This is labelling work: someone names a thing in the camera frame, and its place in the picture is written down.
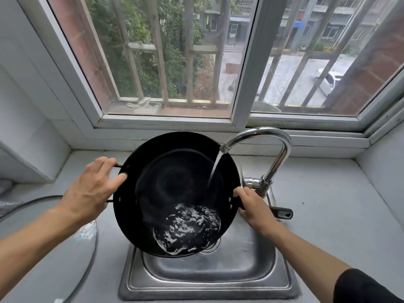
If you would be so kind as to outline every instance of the frying pan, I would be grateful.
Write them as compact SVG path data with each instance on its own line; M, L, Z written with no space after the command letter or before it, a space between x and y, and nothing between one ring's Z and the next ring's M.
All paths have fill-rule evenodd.
M215 243L242 207L233 190L239 171L224 154L209 182L220 144L194 132L170 132L138 147L120 166L128 178L114 193L114 213L123 234L141 251L184 257ZM271 207L290 219L291 209ZM278 211L290 215L278 216Z

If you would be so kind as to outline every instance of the faucet spout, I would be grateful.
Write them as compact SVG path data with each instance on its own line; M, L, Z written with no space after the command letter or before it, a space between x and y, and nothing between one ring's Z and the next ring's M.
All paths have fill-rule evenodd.
M282 143L282 149L278 157L272 163L272 166L270 167L268 172L264 174L259 181L255 179L247 179L247 178L245 179L245 183L247 184L247 186L249 186L250 188L255 188L256 192L262 197L265 196L266 192L268 191L273 181L275 173L284 163L286 158L288 158L292 150L292 139L290 138L290 136L286 132L280 130L279 128L272 128L272 127L251 128L249 130L245 130L243 132L238 133L234 137L229 138L228 140L226 140L224 144L220 146L220 151L225 154L240 142L243 142L250 138L264 137L264 136L279 139Z

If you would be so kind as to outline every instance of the white car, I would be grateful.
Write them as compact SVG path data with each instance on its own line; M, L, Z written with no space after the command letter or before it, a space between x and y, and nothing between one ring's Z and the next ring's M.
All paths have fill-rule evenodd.
M318 69L314 74L314 81L317 81L321 72L323 72L324 68ZM329 71L325 77L325 79L321 82L320 88L328 96L331 91L336 87L338 82L342 79L344 74L336 71Z

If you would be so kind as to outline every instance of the black sleeve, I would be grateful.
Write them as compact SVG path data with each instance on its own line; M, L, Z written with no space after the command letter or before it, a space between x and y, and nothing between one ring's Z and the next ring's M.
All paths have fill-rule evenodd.
M386 287L358 269L344 271L336 281L334 303L404 303Z

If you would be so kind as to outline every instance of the brick wall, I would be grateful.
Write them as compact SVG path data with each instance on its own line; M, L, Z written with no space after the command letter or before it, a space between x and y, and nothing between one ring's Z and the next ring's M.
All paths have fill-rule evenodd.
M112 81L100 60L100 52L88 19L80 8L80 0L48 0L66 36L70 47L102 109L110 106L116 98Z
M404 64L404 0L399 0L324 103L334 115L354 116Z

